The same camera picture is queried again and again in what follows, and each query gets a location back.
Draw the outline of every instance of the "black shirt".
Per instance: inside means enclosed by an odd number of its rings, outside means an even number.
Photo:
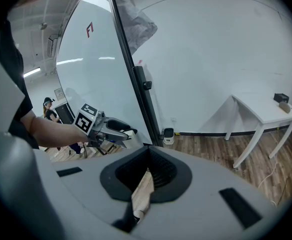
[[[25,86],[23,57],[15,47],[11,24],[8,20],[6,20],[0,28],[0,62],[9,77],[25,95],[8,131],[12,135],[27,141],[33,149],[38,149],[37,141],[28,133],[25,126],[21,123],[21,118],[33,109],[33,105]]]
[[[53,120],[51,119],[51,115],[54,115],[54,117],[57,118],[57,114],[56,114],[53,110],[51,110],[51,109],[47,109],[47,110],[46,110],[46,113],[45,113],[45,117],[46,117],[48,120],[53,121]]]

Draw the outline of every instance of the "small black box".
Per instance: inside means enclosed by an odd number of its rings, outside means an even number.
[[[289,99],[290,99],[290,97],[288,97],[284,93],[275,93],[275,95],[274,95],[274,101],[277,101],[278,103],[280,103],[280,102],[288,103]]]

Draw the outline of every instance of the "table leg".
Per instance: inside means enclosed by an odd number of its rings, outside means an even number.
[[[237,117],[238,117],[238,103],[237,103],[237,100],[234,99],[234,105],[232,107],[231,114],[228,116],[227,124],[226,124],[226,131],[227,131],[226,136],[225,136],[226,141],[230,139],[232,131],[234,130]]]
[[[248,155],[253,150],[253,148],[257,144],[258,140],[262,136],[264,129],[265,129],[265,125],[262,124],[261,122],[259,122],[258,123],[258,126],[257,126],[257,129],[255,131],[254,136],[252,137],[252,139],[250,140],[248,146],[242,152],[242,154],[240,155],[240,157],[232,165],[232,167],[234,167],[234,168],[238,167],[242,163],[242,161],[244,161],[246,159],[246,157],[248,157]]]
[[[269,155],[269,158],[273,158],[275,156],[275,154],[278,152],[278,150],[280,150],[280,148],[285,143],[285,141],[287,140],[287,138],[291,134],[291,132],[292,132],[292,121],[290,122],[290,125],[289,125],[288,129],[286,130],[284,136],[281,138],[280,142],[277,144],[275,149]]]

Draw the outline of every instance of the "red letter sign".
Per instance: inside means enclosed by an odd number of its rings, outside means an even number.
[[[91,28],[91,32],[94,31],[93,29],[93,22],[91,22],[88,27],[86,28],[86,31],[87,31],[87,37],[90,38],[90,28]]]

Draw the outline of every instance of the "wooden floor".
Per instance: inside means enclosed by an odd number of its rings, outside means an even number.
[[[175,136],[174,144],[165,147],[214,161],[257,188],[274,169],[276,157],[269,159],[268,155],[284,133],[285,129],[263,133],[256,147],[237,168],[233,168],[233,163],[244,151],[253,137],[252,135],[231,136],[228,141],[225,141],[223,137]],[[108,150],[112,145],[111,142],[104,141],[102,147]],[[50,148],[47,154],[52,162],[84,159],[83,154],[69,155],[69,150],[69,147],[63,147],[60,151],[57,151],[56,148]],[[88,158],[102,156],[98,151],[95,153],[90,148],[86,148],[86,150]],[[113,154],[121,150],[121,146],[115,145],[110,153]],[[277,165],[274,173],[263,182],[259,190],[276,205],[292,197],[292,134],[277,154]],[[149,195],[153,191],[152,175],[147,172],[132,194],[134,211],[148,209]]]

